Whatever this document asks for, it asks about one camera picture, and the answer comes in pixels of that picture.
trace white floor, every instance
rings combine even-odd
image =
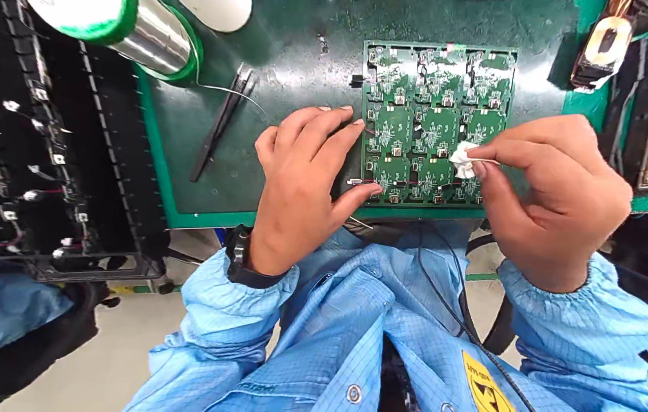
[[[209,232],[175,232],[172,241],[185,253],[216,247]],[[468,273],[484,273],[499,264],[501,257],[493,246],[470,255]],[[170,277],[182,281],[192,267],[169,262]],[[467,299],[477,332],[484,339],[494,322],[503,297],[498,281],[467,283]],[[185,310],[181,295],[123,295],[116,308],[97,310],[99,335],[54,364],[32,385],[0,405],[1,412],[110,412],[121,410],[148,379],[147,352],[177,329]],[[277,334],[268,345],[273,348]],[[520,355],[513,345],[503,359],[518,367]]]

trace wristwatch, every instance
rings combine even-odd
[[[227,269],[227,278],[232,283],[241,283],[254,289],[267,289],[274,286],[283,279],[288,271],[277,276],[259,274],[248,268],[250,260],[250,234],[252,227],[245,227],[242,224],[237,228],[228,231],[225,239],[225,253],[230,259],[230,267]]]

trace pcb panel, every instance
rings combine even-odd
[[[448,158],[461,141],[505,129],[517,50],[366,41],[362,179],[385,189],[368,206],[479,207],[476,179]]]

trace warning label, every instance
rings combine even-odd
[[[466,379],[469,382],[476,410],[479,412],[514,412],[512,403],[497,387],[486,367],[474,360],[466,351],[462,351],[462,356],[464,357]]]

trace workbench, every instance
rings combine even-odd
[[[197,148],[211,127],[225,92],[175,87],[138,70],[139,97],[169,227],[252,225],[263,190],[263,170],[253,144],[269,125],[305,106],[354,107],[361,90],[349,85],[361,74],[365,40],[454,42],[520,48],[514,104],[508,126],[556,114],[585,114],[600,130],[608,86],[591,95],[569,91],[568,78],[581,41],[604,0],[256,0],[238,32],[213,32],[193,22],[204,45],[200,84],[228,87],[241,62],[255,69],[251,98],[241,101],[227,133],[197,183],[189,182]],[[333,195],[359,177],[359,144],[335,182]],[[648,196],[633,201],[648,212]],[[360,208],[359,219],[457,219],[484,217],[483,210]]]

